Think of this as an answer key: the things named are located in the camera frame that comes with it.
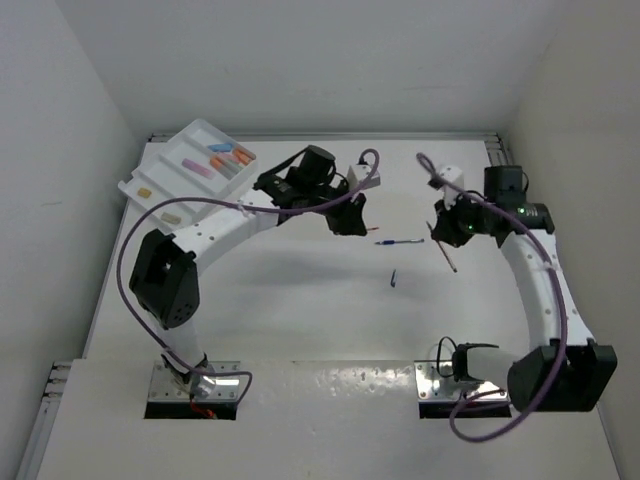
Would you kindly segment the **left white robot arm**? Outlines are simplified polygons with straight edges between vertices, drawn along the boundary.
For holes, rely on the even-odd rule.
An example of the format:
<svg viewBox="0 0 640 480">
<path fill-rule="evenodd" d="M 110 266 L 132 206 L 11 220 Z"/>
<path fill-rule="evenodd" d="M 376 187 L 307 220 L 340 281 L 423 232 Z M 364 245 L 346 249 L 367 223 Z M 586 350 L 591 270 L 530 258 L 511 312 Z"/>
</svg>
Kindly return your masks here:
<svg viewBox="0 0 640 480">
<path fill-rule="evenodd" d="M 144 236 L 129 289 L 153 319 L 161 358 L 180 384 L 190 386 L 213 372 L 192 319 L 200 304 L 200 275 L 241 243 L 305 212 L 324 216 L 335 235 L 366 235 L 363 191 L 379 183 L 379 155 L 369 154 L 372 162 L 360 158 L 341 175 L 333 154 L 309 145 L 261 173 L 235 205 L 172 233 L 154 229 Z"/>
</svg>

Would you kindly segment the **white eraser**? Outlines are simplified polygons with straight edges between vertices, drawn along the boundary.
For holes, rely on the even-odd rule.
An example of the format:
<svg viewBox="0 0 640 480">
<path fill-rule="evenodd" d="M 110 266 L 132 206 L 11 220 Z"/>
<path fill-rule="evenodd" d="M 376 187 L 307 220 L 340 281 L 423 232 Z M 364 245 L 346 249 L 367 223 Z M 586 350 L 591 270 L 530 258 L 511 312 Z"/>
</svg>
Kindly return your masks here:
<svg viewBox="0 0 640 480">
<path fill-rule="evenodd" d="M 170 224 L 180 224 L 181 223 L 181 218 L 179 216 L 164 212 L 161 215 L 161 220 L 166 222 L 166 223 L 170 223 Z"/>
</svg>

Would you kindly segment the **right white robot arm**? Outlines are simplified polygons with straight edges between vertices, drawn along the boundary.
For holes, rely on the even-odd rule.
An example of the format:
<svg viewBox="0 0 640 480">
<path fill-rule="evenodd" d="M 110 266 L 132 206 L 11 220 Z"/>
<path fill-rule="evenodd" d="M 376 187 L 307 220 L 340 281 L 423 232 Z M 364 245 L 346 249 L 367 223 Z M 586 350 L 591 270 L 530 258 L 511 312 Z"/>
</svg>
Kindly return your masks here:
<svg viewBox="0 0 640 480">
<path fill-rule="evenodd" d="M 519 412 L 592 410 L 617 356 L 612 346 L 595 340 L 579 314 L 557 257 L 551 213 L 528 201 L 522 168 L 485 168 L 482 194 L 465 189 L 455 166 L 430 173 L 430 186 L 443 193 L 434 205 L 432 239 L 458 248 L 476 235 L 493 238 L 513 273 L 529 332 L 530 351 L 522 358 L 489 343 L 457 345 L 453 378 L 492 382 L 506 390 Z"/>
</svg>

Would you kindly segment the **yellow eraser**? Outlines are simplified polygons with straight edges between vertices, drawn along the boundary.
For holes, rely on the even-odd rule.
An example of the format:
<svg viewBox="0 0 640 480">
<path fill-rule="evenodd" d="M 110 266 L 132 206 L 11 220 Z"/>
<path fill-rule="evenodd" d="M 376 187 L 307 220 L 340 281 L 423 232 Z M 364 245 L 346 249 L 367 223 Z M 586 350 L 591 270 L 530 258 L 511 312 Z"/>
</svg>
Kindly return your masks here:
<svg viewBox="0 0 640 480">
<path fill-rule="evenodd" d="M 151 197 L 151 195 L 152 195 L 152 191 L 151 191 L 151 190 L 149 190 L 149 189 L 146 189 L 146 188 L 139 188 L 139 189 L 137 190 L 137 195 L 138 195 L 139 197 L 141 197 L 141 198 L 148 199 L 148 198 L 150 198 L 150 197 Z"/>
</svg>

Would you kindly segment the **purple pink highlighter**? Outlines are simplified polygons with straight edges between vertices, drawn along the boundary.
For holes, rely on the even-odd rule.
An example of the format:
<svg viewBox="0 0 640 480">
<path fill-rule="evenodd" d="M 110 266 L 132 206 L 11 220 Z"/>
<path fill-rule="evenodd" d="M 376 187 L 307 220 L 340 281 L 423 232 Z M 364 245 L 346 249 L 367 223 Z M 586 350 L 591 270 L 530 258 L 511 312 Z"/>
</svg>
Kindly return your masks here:
<svg viewBox="0 0 640 480">
<path fill-rule="evenodd" d="M 200 175 L 206 179 L 212 179 L 215 176 L 215 174 L 210 169 L 188 158 L 184 158 L 181 162 L 181 165 L 187 170 L 197 175 Z"/>
</svg>

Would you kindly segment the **orange capped white highlighter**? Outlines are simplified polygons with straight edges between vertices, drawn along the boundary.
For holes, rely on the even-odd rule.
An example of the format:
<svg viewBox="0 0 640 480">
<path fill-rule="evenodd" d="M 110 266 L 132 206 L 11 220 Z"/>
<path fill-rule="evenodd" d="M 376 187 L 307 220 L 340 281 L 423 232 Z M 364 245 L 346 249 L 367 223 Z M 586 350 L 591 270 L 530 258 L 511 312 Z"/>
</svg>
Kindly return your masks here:
<svg viewBox="0 0 640 480">
<path fill-rule="evenodd" d="M 234 163 L 233 161 L 226 160 L 219 156 L 214 156 L 210 159 L 210 164 L 217 169 L 218 171 L 222 171 L 223 169 L 228 170 L 232 175 L 236 175 L 241 171 L 241 167 Z"/>
</svg>

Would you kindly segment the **red pen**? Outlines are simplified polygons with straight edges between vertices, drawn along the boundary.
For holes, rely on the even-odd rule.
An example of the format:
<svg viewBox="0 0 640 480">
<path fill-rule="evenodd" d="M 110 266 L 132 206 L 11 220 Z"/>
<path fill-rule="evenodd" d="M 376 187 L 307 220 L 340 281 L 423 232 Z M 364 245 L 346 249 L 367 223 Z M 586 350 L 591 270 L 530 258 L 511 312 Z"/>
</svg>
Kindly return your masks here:
<svg viewBox="0 0 640 480">
<path fill-rule="evenodd" d="M 436 239 L 435 233 L 434 233 L 435 232 L 434 227 L 432 226 L 432 224 L 429 221 L 426 221 L 425 223 L 426 223 L 426 225 L 427 225 L 427 227 L 429 229 L 431 240 L 434 241 L 435 244 L 437 245 L 439 251 L 443 255 L 443 257 L 444 257 L 445 261 L 447 262 L 448 266 L 450 267 L 450 269 L 452 270 L 453 273 L 458 273 L 458 269 L 457 269 L 456 265 L 454 264 L 451 256 L 446 251 L 446 249 L 444 248 L 443 244 L 439 240 Z"/>
</svg>

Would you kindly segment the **blue highlighter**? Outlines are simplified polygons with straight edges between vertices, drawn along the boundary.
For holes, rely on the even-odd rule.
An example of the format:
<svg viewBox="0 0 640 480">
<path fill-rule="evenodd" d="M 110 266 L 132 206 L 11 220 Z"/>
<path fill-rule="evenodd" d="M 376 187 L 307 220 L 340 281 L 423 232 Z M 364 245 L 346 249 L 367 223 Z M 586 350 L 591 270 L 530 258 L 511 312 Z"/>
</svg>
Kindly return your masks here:
<svg viewBox="0 0 640 480">
<path fill-rule="evenodd" d="M 228 153 L 233 151 L 234 146 L 230 143 L 220 143 L 208 145 L 207 148 L 212 152 Z"/>
</svg>

